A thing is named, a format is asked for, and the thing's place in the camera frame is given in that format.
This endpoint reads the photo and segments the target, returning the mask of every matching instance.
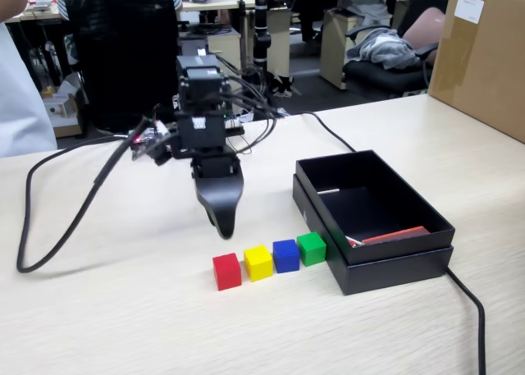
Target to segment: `gray cloth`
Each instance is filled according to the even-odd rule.
[[[349,61],[382,63],[385,70],[416,66],[420,59],[412,45],[397,35],[397,30],[375,29],[356,47],[346,52]]]

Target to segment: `office chair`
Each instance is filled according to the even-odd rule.
[[[173,0],[65,0],[89,118],[112,132],[135,127],[177,94]]]
[[[385,70],[382,64],[372,62],[348,62],[343,67],[346,89],[362,95],[370,101],[402,97],[407,92],[427,89],[432,75],[432,65],[436,59],[436,50],[443,30],[445,14],[437,8],[429,8],[404,34],[421,59],[418,66],[404,70]],[[354,42],[363,30],[389,28],[385,25],[359,26],[349,31],[346,36]]]

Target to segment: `red cube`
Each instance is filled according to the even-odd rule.
[[[213,271],[219,291],[242,285],[239,260],[235,254],[213,258]]]

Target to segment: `green cube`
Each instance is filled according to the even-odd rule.
[[[325,261],[326,244],[318,233],[305,234],[297,237],[301,261],[305,267],[312,266]]]

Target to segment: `light wooden table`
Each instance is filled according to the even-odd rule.
[[[182,11],[226,10],[239,8],[239,0],[208,0],[205,3],[183,2]],[[255,7],[255,0],[244,0],[246,8]]]
[[[525,145],[428,96],[320,115],[456,227],[450,267],[485,305],[488,373],[525,373]],[[262,129],[247,125],[247,140]],[[35,174],[29,262],[66,229],[115,147]],[[0,160],[0,373],[477,373],[477,311],[448,277],[344,297],[322,263],[254,283],[243,270],[241,287],[217,291],[212,257],[308,232],[291,194],[295,161],[343,152],[312,117],[280,121],[241,156],[229,241],[197,202],[188,161],[127,154],[59,255],[24,276],[25,175],[45,153]]]

